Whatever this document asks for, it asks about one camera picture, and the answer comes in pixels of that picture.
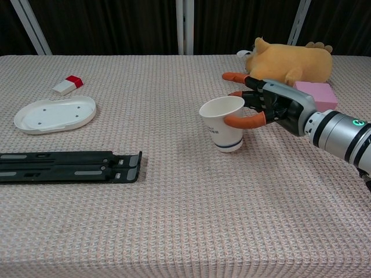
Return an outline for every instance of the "white eraser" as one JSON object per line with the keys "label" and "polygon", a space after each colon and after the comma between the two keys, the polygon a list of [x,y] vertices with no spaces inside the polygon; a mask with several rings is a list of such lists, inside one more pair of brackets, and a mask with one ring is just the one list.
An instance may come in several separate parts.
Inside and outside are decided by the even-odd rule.
{"label": "white eraser", "polygon": [[53,91],[57,92],[61,96],[65,96],[69,92],[81,87],[83,85],[82,81],[80,78],[76,76],[69,76],[59,84],[57,84],[54,88]]}

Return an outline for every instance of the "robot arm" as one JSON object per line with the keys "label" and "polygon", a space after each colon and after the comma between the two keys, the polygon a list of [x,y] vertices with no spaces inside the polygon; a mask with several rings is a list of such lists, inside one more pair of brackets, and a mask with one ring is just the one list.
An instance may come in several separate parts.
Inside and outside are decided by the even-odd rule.
{"label": "robot arm", "polygon": [[318,112],[311,95],[274,80],[233,72],[223,74],[223,79],[252,89],[230,95],[242,97],[245,107],[258,112],[244,118],[227,116],[227,125],[251,129],[276,122],[294,136],[309,136],[316,147],[354,165],[366,181],[365,174],[371,173],[370,123],[334,110]]}

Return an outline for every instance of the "red cap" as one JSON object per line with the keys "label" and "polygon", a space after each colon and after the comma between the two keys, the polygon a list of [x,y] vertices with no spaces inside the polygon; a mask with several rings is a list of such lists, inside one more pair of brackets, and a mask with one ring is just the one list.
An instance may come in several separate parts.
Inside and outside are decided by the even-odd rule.
{"label": "red cap", "polygon": [[73,76],[73,75],[67,77],[66,80],[75,83],[76,88],[79,88],[83,85],[81,78],[78,78],[78,77]]}

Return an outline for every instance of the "plush toy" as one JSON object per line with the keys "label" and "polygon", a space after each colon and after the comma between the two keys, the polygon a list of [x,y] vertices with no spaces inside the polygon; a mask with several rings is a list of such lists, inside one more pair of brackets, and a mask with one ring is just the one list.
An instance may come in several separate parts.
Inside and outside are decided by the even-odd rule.
{"label": "plush toy", "polygon": [[289,86],[296,81],[324,83],[332,71],[331,52],[332,47],[321,42],[292,46],[256,38],[246,58],[246,70],[256,79],[274,79]]}

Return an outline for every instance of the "pink sponge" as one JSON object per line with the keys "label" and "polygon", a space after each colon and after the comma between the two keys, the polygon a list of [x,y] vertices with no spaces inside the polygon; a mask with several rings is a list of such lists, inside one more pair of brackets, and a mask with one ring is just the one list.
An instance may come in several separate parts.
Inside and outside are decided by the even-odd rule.
{"label": "pink sponge", "polygon": [[335,110],[337,106],[337,98],[330,84],[297,81],[294,88],[313,96],[318,112]]}

